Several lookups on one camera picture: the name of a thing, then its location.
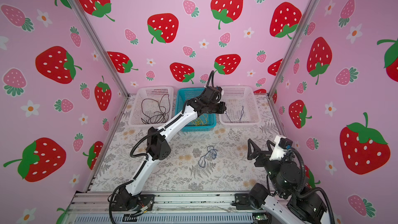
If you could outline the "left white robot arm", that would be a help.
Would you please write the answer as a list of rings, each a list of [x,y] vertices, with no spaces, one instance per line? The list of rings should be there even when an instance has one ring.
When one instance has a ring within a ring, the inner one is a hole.
[[[199,96],[186,100],[176,116],[158,128],[150,128],[148,134],[133,146],[130,157],[143,157],[143,160],[131,180],[116,187],[108,198],[112,224],[115,223],[113,212],[129,211],[139,205],[145,182],[155,166],[170,155],[169,142],[179,131],[204,114],[223,114],[226,111],[226,104],[221,101],[222,88],[214,85],[214,74],[215,71],[211,71]]]

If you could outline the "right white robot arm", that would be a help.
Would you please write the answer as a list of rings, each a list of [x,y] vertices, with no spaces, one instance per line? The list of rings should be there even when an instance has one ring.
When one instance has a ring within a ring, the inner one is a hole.
[[[333,224],[330,200],[322,188],[308,186],[304,160],[293,142],[276,136],[266,145],[267,150],[261,150],[248,140],[247,159],[267,173],[267,184],[257,183],[250,190],[250,206],[270,212],[283,224]]]

